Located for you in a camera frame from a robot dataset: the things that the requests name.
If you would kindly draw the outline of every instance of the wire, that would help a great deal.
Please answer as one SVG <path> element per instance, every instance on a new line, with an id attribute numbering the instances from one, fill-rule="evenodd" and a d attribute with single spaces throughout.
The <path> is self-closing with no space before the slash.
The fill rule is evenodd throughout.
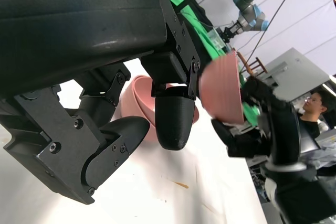
<path id="1" fill-rule="evenodd" d="M 206 23 L 204 23 L 204 22 L 202 22 L 202 21 L 199 21 L 197 18 L 194 18 L 193 15 L 191 15 L 190 13 L 179 12 L 179 13 L 177 13 L 177 14 L 180 14 L 180 13 L 181 13 L 181 14 L 187 14 L 187 15 L 190 16 L 190 18 L 192 18 L 192 19 L 198 21 L 199 23 L 201 23 L 202 25 L 204 25 L 204 26 L 206 26 L 206 27 L 210 27 L 210 28 L 217 28 L 217 27 L 228 26 L 228 25 L 231 25 L 231 24 L 232 24 L 232 22 L 231 22 L 231 23 L 229 23 L 229 24 L 224 24 L 224 25 L 220 25 L 220 26 L 210 26 L 210 25 L 208 25 L 208 24 L 206 24 Z"/>
<path id="2" fill-rule="evenodd" d="M 237 49 L 237 51 L 239 51 L 239 50 L 241 50 L 243 47 L 245 47 L 247 44 L 249 44 L 250 43 L 250 41 L 251 40 L 253 40 L 253 38 L 254 37 L 256 37 L 258 34 L 260 34 L 261 33 L 261 31 L 260 32 L 258 32 L 258 33 L 256 33 L 256 34 L 254 34 L 253 36 L 252 36 L 252 38 L 248 41 L 248 42 L 246 42 L 246 44 L 245 45 L 243 45 L 243 46 L 241 46 L 241 47 L 239 47 L 238 49 Z"/>
<path id="3" fill-rule="evenodd" d="M 271 23 L 272 23 L 272 21 L 274 20 L 275 16 L 278 14 L 279 10 L 281 9 L 281 7 L 283 6 L 283 4 L 284 4 L 284 2 L 285 2 L 285 1 L 286 1 L 286 0 L 283 0 L 283 1 L 282 1 L 282 3 L 280 4 L 280 6 L 278 7 L 277 11 L 274 13 L 274 15 L 273 15 L 273 17 L 272 17 L 271 21 L 269 22 L 269 24 L 268 24 L 268 26 L 267 26 L 266 30 L 263 32 L 263 34 L 262 34 L 262 36 L 260 37 L 260 39 L 258 40 L 258 42 L 257 42 L 256 46 L 254 47 L 254 49 L 253 49 L 253 51 L 252 51 L 251 55 L 248 57 L 247 61 L 245 62 L 245 64 L 243 65 L 243 67 L 242 67 L 242 69 L 240 70 L 240 72 L 239 72 L 239 73 L 242 73 L 243 69 L 246 67 L 246 65 L 247 65 L 247 62 L 248 62 L 248 61 L 251 59 L 251 57 L 252 57 L 253 53 L 255 52 L 255 50 L 257 49 L 258 45 L 260 44 L 260 42 L 261 42 L 261 40 L 262 40 L 263 36 L 265 35 L 265 32 L 268 30 L 268 28 L 269 28 L 270 24 L 271 24 Z"/>

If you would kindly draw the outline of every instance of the man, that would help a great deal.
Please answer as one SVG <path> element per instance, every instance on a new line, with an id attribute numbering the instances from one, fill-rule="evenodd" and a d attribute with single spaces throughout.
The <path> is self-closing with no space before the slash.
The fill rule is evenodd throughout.
<path id="1" fill-rule="evenodd" d="M 324 90 L 314 92 L 307 99 L 303 106 L 305 112 L 303 115 L 299 114 L 299 120 L 311 137 L 316 138 L 320 135 L 317 120 L 322 113 L 332 109 L 334 100 L 335 97 Z M 230 157 L 253 158 L 255 155 L 270 155 L 270 141 L 262 137 L 256 138 L 256 130 L 233 137 L 228 128 L 222 128 L 221 136 L 222 141 L 228 148 Z"/>
<path id="2" fill-rule="evenodd" d="M 307 98 L 303 109 L 304 114 L 300 117 L 311 137 L 316 138 L 320 135 L 317 121 L 320 115 L 332 107 L 334 97 L 327 91 L 321 90 Z"/>

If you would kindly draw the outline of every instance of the table surface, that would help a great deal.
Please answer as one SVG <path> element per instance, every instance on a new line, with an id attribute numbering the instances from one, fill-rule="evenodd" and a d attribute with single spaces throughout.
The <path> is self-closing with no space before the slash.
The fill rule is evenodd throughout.
<path id="1" fill-rule="evenodd" d="M 133 78 L 147 75 L 138 59 L 125 65 Z M 81 87 L 61 87 L 62 105 L 77 108 Z M 200 100 L 196 106 L 200 117 L 183 150 L 143 142 L 89 206 L 51 192 L 0 148 L 0 223 L 266 224 L 246 161 L 227 156 Z M 1 147 L 10 137 L 0 129 Z"/>

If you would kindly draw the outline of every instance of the chair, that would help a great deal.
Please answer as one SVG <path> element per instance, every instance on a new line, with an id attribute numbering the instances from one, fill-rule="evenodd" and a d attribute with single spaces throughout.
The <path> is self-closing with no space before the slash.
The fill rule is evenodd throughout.
<path id="1" fill-rule="evenodd" d="M 240 52 L 237 52 L 237 54 L 242 63 L 245 65 L 245 70 L 243 70 L 242 73 L 247 71 L 251 76 L 259 76 L 262 73 L 267 73 L 265 66 L 263 63 L 261 63 L 258 57 L 256 57 L 256 60 L 251 64 L 247 64 L 244 56 Z M 258 67 L 261 67 L 262 72 L 254 73 L 253 70 L 257 69 Z"/>

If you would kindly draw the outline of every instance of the ur robot arm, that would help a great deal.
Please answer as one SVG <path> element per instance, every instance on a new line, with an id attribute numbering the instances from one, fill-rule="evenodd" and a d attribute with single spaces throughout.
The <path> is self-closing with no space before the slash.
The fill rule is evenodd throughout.
<path id="1" fill-rule="evenodd" d="M 239 9 L 238 20 L 230 27 L 226 27 L 220 33 L 225 42 L 229 42 L 235 35 L 245 31 L 264 31 L 267 29 L 268 21 L 260 8 L 253 4 L 254 0 L 233 0 Z"/>
<path id="2" fill-rule="evenodd" d="M 251 77 L 242 101 L 261 108 L 259 129 L 271 141 L 271 154 L 261 166 L 268 198 L 286 224 L 312 224 L 336 215 L 336 196 L 316 177 L 314 167 L 300 161 L 301 140 L 309 137 L 293 106 L 277 99 L 272 89 Z M 222 124 L 214 124 L 224 138 Z"/>

